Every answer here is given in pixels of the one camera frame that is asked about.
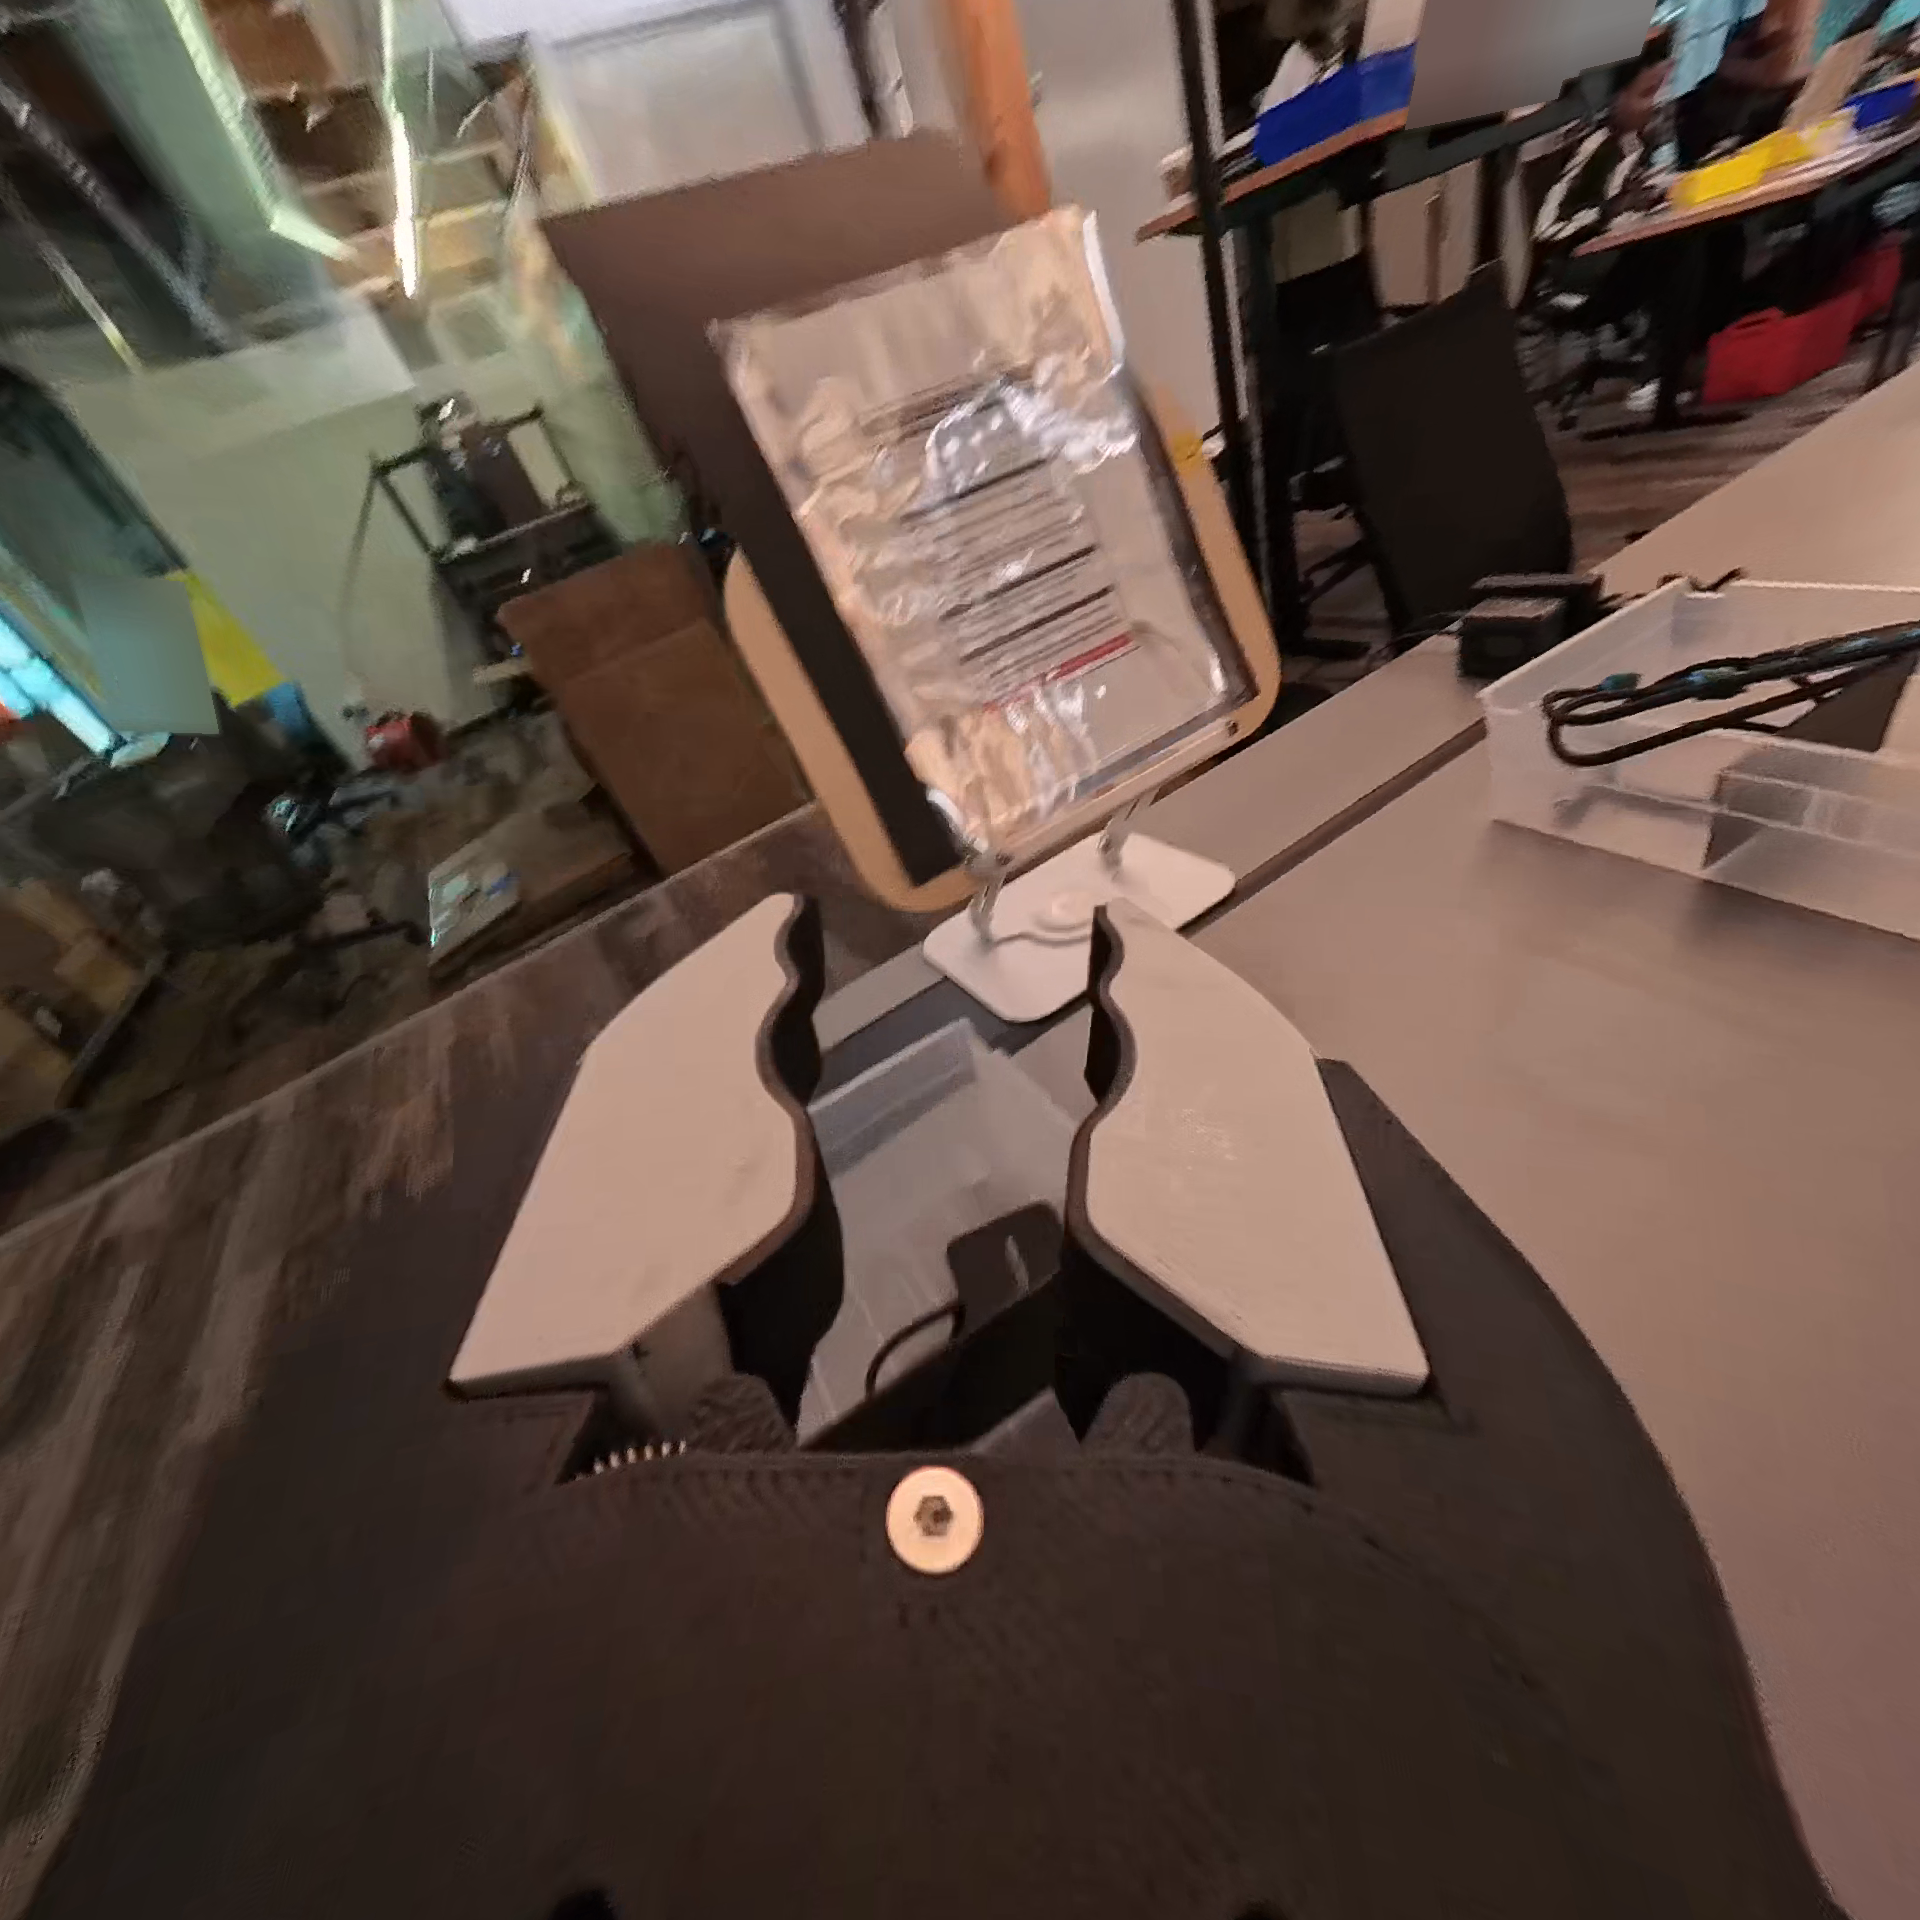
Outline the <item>laminated instruction sheet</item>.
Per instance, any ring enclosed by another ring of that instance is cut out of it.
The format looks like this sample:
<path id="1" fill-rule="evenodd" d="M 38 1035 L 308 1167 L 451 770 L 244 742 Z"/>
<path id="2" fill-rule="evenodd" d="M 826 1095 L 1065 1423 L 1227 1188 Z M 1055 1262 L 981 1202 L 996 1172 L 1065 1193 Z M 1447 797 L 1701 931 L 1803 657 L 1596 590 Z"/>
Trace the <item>laminated instruction sheet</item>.
<path id="1" fill-rule="evenodd" d="M 1091 212 L 708 340 L 964 857 L 1035 859 L 1257 697 Z"/>

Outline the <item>red storage bin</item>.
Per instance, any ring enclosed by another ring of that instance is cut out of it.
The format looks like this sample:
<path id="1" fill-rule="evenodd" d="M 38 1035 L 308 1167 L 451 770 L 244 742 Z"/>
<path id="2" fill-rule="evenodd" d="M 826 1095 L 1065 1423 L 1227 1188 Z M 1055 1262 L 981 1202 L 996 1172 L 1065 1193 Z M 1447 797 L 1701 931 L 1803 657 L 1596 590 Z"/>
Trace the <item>red storage bin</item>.
<path id="1" fill-rule="evenodd" d="M 1752 312 L 1709 340 L 1697 401 L 1716 408 L 1783 396 L 1838 367 L 1860 328 L 1888 307 L 1888 295 L 1845 287 L 1801 312 Z"/>

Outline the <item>white sign stand base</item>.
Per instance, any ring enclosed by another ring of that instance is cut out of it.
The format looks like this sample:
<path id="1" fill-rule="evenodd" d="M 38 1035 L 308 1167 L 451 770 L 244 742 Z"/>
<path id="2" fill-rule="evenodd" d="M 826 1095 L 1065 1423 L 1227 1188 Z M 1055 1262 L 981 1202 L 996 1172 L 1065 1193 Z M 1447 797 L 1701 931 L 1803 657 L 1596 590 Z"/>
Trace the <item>white sign stand base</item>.
<path id="1" fill-rule="evenodd" d="M 1176 932 L 1222 905 L 1231 870 L 1144 834 L 1142 811 L 1131 803 L 1061 852 L 995 870 L 926 934 L 926 965 L 995 1020 L 1030 1026 L 1086 988 L 1100 911 L 1128 905 Z"/>

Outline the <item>clear plastic bin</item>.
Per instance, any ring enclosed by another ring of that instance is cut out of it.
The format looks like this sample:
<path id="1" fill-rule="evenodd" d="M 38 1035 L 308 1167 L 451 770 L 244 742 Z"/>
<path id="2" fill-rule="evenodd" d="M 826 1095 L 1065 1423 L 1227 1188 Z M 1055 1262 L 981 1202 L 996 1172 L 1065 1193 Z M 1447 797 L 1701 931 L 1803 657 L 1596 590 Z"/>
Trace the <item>clear plastic bin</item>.
<path id="1" fill-rule="evenodd" d="M 1489 688 L 1492 815 L 1918 934 L 1916 589 L 1665 583 Z"/>
<path id="2" fill-rule="evenodd" d="M 954 1335 L 957 1236 L 1027 1202 L 1061 1217 L 1074 1122 L 972 1026 L 946 1024 L 813 1105 L 844 1236 L 844 1302 L 802 1435 L 849 1415 Z"/>

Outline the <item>wooden support post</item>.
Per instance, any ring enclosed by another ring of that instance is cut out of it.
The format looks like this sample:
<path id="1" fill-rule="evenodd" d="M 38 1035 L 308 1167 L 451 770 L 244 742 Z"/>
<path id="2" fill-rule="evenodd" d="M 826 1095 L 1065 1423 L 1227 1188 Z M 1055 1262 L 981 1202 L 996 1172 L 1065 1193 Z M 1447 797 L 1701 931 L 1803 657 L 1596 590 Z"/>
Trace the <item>wooden support post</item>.
<path id="1" fill-rule="evenodd" d="M 1017 225 L 1051 206 L 1048 161 L 1016 2 L 937 2 L 942 52 L 962 130 L 989 189 Z"/>

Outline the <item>brown cardboard box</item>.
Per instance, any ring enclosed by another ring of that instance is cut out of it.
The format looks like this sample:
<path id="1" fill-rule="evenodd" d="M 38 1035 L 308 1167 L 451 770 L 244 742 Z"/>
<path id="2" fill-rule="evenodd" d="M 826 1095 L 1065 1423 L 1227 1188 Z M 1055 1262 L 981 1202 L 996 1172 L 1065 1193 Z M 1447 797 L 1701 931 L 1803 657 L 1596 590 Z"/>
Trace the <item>brown cardboard box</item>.
<path id="1" fill-rule="evenodd" d="M 694 870 L 808 803 L 688 547 L 634 544 L 520 593 L 496 620 L 657 873 Z"/>

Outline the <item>yellow storage bin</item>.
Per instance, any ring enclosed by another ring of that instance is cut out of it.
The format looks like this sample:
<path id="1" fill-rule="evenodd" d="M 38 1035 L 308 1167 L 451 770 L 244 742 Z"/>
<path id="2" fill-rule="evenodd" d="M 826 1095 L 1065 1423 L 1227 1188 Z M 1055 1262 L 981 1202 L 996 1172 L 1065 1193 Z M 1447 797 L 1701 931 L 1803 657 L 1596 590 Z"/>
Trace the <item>yellow storage bin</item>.
<path id="1" fill-rule="evenodd" d="M 1771 181 L 1807 175 L 1855 144 L 1853 121 L 1830 116 L 1809 129 L 1762 134 L 1723 158 L 1709 159 L 1677 175 L 1667 189 L 1667 204 L 1691 209 L 1715 202 L 1736 200 Z"/>

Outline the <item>black equipment rack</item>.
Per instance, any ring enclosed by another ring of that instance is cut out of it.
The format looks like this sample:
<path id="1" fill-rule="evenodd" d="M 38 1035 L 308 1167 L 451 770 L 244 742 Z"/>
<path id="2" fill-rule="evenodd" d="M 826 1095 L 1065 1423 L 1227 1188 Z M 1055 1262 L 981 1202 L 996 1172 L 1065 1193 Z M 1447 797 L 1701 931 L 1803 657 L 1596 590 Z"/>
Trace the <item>black equipment rack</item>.
<path id="1" fill-rule="evenodd" d="M 478 645 L 476 679 L 508 681 L 523 656 L 506 607 L 611 563 L 621 544 L 544 405 L 486 416 L 452 391 L 413 419 L 413 445 L 370 461 L 361 515 L 378 499 L 391 509 Z"/>

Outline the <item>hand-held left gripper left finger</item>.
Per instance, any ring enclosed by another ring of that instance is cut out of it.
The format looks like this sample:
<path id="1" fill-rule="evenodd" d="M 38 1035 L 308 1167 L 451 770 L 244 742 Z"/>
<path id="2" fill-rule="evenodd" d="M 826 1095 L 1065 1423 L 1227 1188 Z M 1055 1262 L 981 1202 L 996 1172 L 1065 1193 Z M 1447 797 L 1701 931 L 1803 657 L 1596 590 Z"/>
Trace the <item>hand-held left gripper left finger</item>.
<path id="1" fill-rule="evenodd" d="M 845 1301 L 810 1116 L 824 979 L 821 907 L 769 895 L 589 1044 L 451 1359 L 458 1402 L 589 1396 L 660 1445 L 740 1381 L 798 1439 Z"/>

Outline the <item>brown cardboard panel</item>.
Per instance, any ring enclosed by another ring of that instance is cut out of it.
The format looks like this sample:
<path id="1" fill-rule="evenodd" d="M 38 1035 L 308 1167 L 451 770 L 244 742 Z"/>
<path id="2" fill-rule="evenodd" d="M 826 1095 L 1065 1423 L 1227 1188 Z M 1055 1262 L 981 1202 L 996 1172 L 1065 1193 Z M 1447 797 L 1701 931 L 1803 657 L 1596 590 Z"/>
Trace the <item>brown cardboard panel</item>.
<path id="1" fill-rule="evenodd" d="M 640 426 L 685 455 L 849 739 L 893 723 L 873 672 L 732 399 L 715 320 L 830 295 L 1009 229 L 979 161 L 918 132 L 817 153 L 662 195 L 550 217 L 543 232 L 581 293 Z"/>

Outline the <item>black hdmi adapter hub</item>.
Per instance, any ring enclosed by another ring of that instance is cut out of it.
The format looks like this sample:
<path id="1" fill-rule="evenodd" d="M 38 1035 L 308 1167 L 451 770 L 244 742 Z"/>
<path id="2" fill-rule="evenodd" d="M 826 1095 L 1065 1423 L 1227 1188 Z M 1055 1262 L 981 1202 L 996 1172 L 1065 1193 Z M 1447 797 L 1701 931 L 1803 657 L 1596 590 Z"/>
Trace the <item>black hdmi adapter hub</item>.
<path id="1" fill-rule="evenodd" d="M 959 1305 L 940 1396 L 948 1443 L 981 1441 L 1051 1390 L 1064 1251 L 1061 1217 L 1046 1202 L 1001 1213 L 948 1242 Z"/>

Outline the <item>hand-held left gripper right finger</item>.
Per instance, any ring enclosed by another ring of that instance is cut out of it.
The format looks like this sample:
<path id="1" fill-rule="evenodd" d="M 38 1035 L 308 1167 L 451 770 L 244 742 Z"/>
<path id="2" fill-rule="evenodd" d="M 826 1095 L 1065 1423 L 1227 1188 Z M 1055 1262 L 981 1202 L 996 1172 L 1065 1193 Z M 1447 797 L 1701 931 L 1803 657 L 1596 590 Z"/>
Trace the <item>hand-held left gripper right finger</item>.
<path id="1" fill-rule="evenodd" d="M 1057 1275 L 1072 1429 L 1144 1378 L 1213 1449 L 1262 1449 L 1285 1395 L 1417 1408 L 1428 1348 L 1312 1046 L 1131 905 L 1096 914 L 1088 957 Z"/>

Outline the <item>blue storage bin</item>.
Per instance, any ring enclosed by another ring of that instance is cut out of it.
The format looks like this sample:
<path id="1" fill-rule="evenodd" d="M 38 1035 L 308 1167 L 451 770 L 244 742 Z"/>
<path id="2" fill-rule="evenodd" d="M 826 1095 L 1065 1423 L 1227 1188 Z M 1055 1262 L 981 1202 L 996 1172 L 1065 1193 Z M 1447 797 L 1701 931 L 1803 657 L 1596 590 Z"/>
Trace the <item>blue storage bin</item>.
<path id="1" fill-rule="evenodd" d="M 1339 134 L 1404 116 L 1415 59 L 1415 43 L 1357 62 L 1323 62 L 1301 41 L 1287 45 L 1261 97 L 1253 137 L 1258 167 L 1281 166 Z"/>

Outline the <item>black power adapter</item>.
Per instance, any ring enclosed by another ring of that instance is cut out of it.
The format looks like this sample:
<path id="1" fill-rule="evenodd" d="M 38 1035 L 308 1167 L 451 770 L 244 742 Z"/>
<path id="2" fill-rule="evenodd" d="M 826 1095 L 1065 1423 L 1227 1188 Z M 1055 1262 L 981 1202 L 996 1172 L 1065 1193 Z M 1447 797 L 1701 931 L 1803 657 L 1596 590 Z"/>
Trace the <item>black power adapter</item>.
<path id="1" fill-rule="evenodd" d="M 1458 620 L 1458 672 L 1470 685 L 1492 685 L 1543 657 L 1607 611 L 1593 572 L 1523 572 L 1483 576 Z"/>

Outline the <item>yellow post cover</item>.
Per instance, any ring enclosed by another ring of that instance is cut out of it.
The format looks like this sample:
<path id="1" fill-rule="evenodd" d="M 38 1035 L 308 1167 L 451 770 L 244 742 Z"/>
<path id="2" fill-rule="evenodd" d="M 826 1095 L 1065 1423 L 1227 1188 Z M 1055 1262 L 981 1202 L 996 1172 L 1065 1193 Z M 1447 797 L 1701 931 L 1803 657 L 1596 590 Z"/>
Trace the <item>yellow post cover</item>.
<path id="1" fill-rule="evenodd" d="M 168 579 L 189 597 L 209 685 L 231 708 L 259 702 L 289 681 L 239 615 L 192 570 L 179 568 Z"/>

